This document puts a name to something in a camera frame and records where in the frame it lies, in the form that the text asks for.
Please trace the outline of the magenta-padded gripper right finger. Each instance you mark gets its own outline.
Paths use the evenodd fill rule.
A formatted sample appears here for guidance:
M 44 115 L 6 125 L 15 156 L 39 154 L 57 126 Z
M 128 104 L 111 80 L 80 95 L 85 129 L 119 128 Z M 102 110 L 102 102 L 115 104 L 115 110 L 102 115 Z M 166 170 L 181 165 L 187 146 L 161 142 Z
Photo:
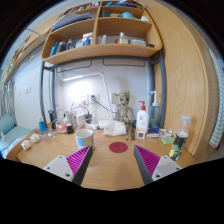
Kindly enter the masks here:
M 145 185 L 181 170 L 181 167 L 168 156 L 159 157 L 138 145 L 134 146 L 134 156 Z

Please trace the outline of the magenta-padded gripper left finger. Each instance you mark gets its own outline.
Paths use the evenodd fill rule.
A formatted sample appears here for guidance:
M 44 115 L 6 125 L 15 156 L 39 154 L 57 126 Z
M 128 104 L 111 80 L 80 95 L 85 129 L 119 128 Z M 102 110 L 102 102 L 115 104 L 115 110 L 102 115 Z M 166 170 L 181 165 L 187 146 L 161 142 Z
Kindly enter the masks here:
M 93 148 L 89 145 L 67 157 L 57 156 L 44 167 L 44 170 L 76 185 L 81 185 L 92 155 Z

